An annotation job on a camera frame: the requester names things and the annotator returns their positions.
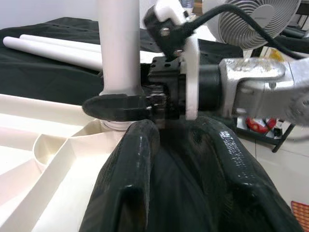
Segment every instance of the silver metal arm link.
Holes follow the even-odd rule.
[[[309,58],[224,59],[220,70],[222,116],[274,117],[309,126]]]

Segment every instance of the white plastic tray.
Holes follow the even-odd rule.
[[[0,232],[76,232],[123,136],[80,106],[0,95]]]

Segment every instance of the white wall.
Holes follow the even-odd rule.
[[[96,2],[97,0],[0,0],[0,29],[42,23],[60,17],[97,20]],[[140,0],[141,26],[144,15],[155,2],[156,0]]]
[[[0,0],[0,29],[41,23],[63,15],[63,0]]]

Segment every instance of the metal screw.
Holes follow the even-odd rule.
[[[271,89],[275,89],[276,86],[277,86],[277,83],[276,83],[276,82],[269,83],[269,87],[270,87]]]
[[[169,36],[170,30],[169,28],[162,28],[161,29],[161,36]]]
[[[309,100],[304,100],[304,101],[303,101],[303,105],[306,106],[306,107],[308,107],[308,106],[309,106]]]
[[[247,111],[245,109],[242,108],[236,108],[236,113],[241,116],[241,115],[246,115]]]
[[[176,56],[176,57],[180,57],[181,55],[182,55],[182,50],[176,50],[175,52],[174,52],[174,55]]]

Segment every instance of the white pvc pipe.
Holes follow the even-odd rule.
[[[98,0],[104,72],[101,94],[141,92],[139,4],[139,0]]]
[[[81,50],[86,50],[90,52],[98,52],[101,53],[101,46],[99,44],[90,44],[90,43],[82,43],[70,40],[60,40],[60,39],[53,39],[48,37],[42,36],[35,36],[35,35],[21,35],[19,37],[21,40],[29,40],[29,41],[37,41],[46,44],[54,44],[64,47],[71,47],[71,48],[78,48]]]
[[[41,57],[58,60],[96,71],[102,70],[101,54],[97,52],[21,40],[13,37],[5,37],[3,39],[3,44],[8,48],[28,52]]]
[[[41,43],[46,44],[54,44],[54,45],[60,45],[64,47],[72,47],[76,49],[81,49],[85,51],[93,51],[98,52],[101,54],[101,46],[98,44],[93,43],[82,43],[82,42],[75,42],[70,40],[60,40],[60,39],[53,39],[48,37],[42,37],[42,36],[34,36],[34,35],[21,35],[21,40],[28,40],[28,41],[37,41]],[[163,53],[155,53],[155,52],[145,52],[140,51],[140,63],[147,63],[151,64],[154,57],[162,57],[164,56]]]

